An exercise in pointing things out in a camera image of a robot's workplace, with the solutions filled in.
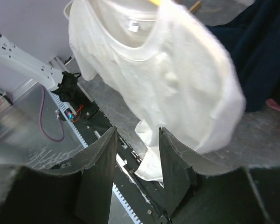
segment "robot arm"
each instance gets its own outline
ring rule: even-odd
[[[32,57],[0,34],[0,63],[42,84],[57,94],[61,101],[71,100],[77,88],[77,78],[68,72]]]

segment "white wall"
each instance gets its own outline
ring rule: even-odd
[[[70,0],[0,0],[0,32],[11,42],[48,63],[71,56],[68,21],[63,9]],[[0,88],[13,91],[27,78],[0,65]]]

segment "purple cable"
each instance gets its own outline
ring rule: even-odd
[[[48,138],[50,139],[51,141],[55,141],[55,142],[60,142],[64,139],[64,128],[63,128],[63,125],[62,125],[62,122],[59,118],[59,122],[60,122],[60,126],[61,126],[61,129],[62,129],[62,138],[61,139],[53,139],[52,137],[48,136],[47,133],[45,133],[43,127],[42,127],[42,111],[43,111],[43,106],[45,104],[45,87],[42,86],[42,102],[41,102],[41,108],[39,110],[39,116],[38,116],[38,124],[39,124],[39,127],[42,131],[42,133]]]

